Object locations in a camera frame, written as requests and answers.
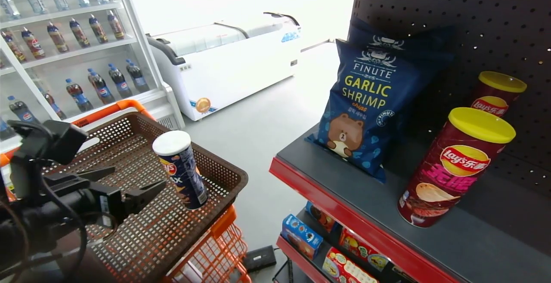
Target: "glass door fridge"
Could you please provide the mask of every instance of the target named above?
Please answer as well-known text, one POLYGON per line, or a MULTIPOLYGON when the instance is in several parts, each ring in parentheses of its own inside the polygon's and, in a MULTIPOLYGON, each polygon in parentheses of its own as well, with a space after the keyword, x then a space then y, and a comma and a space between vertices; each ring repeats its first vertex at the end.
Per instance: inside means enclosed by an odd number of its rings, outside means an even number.
MULTIPOLYGON (((183 128, 131 0, 1 0, 0 5, 3 121, 73 122, 130 98, 165 126, 183 128)), ((19 137, 6 132, 0 152, 18 145, 19 137)))

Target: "gray floor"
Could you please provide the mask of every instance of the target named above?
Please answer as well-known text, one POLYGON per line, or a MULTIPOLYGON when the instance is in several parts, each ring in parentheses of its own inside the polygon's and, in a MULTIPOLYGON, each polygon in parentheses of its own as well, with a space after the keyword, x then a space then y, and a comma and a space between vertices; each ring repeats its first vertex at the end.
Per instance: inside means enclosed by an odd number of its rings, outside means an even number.
MULTIPOLYGON (((278 151, 319 121, 338 64, 335 44, 323 44, 301 53, 294 77, 198 122, 185 118, 194 142, 248 173, 235 206, 249 250, 275 245, 283 218, 306 204, 268 169, 278 151)), ((271 282, 285 260, 279 250, 276 257, 278 265, 252 275, 254 282, 271 282)))

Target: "blue snack box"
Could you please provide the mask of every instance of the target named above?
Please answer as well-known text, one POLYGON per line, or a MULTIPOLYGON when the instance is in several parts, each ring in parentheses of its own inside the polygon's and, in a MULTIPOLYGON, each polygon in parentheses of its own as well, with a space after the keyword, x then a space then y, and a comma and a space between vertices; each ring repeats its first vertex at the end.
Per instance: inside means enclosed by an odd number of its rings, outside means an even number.
POLYGON ((317 255, 319 246, 323 242, 323 238, 319 234, 316 234, 293 214, 289 214, 283 220, 281 235, 310 259, 317 255))
POLYGON ((306 212, 308 212, 313 218, 315 218, 327 232, 331 233, 339 227, 333 218, 325 214, 325 212, 319 210, 313 203, 308 201, 305 206, 306 212))

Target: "brown bear cartoon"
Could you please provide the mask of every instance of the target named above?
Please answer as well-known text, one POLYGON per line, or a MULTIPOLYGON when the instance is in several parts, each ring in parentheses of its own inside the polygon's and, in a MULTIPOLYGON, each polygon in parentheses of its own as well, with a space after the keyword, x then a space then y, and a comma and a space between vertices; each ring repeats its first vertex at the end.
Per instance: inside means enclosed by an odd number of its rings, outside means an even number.
POLYGON ((364 139, 364 122, 352 120, 342 113, 329 123, 329 141, 327 146, 344 158, 352 156, 364 139))

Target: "white lid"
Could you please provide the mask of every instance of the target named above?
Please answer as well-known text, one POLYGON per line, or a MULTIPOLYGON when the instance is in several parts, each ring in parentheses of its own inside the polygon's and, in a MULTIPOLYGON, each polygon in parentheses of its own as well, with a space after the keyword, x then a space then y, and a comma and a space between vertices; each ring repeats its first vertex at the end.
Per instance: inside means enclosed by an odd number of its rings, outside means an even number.
POLYGON ((153 151, 157 155, 170 156, 185 150, 191 145, 191 137, 187 132, 173 130, 165 132, 153 141, 153 151))

